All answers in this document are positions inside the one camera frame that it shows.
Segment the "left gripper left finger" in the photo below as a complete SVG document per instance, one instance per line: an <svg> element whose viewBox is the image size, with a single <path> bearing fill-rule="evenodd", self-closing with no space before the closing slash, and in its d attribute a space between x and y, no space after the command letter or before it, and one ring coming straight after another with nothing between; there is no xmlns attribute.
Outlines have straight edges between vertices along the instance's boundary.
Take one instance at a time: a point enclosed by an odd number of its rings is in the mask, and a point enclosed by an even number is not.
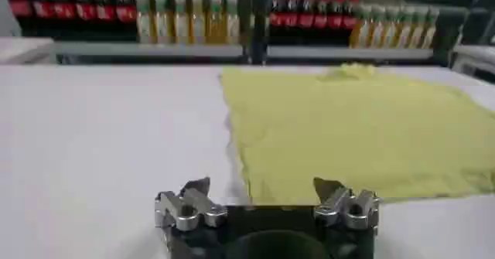
<svg viewBox="0 0 495 259"><path fill-rule="evenodd" d="M195 230L200 221L207 227L220 227L227 219L226 206L209 197L210 177L188 181L178 194L159 192L155 197L155 227L175 227L182 232Z"/></svg>

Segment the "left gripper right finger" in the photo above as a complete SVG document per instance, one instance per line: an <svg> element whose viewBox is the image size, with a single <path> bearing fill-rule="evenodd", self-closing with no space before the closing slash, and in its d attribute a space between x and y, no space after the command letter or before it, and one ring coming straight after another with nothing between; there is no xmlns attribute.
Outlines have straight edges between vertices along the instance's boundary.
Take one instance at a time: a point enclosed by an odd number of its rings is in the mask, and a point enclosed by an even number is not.
<svg viewBox="0 0 495 259"><path fill-rule="evenodd" d="M355 194L341 182L319 177L313 185L320 199L313 215L327 227L343 224L351 230L377 229L380 198L374 191L363 189Z"/></svg>

